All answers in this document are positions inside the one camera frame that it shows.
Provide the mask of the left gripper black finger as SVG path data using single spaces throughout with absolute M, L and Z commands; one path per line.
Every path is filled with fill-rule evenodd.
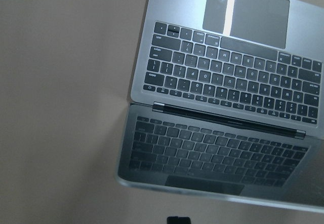
M 167 224 L 190 224 L 190 218 L 182 216 L 168 216 Z

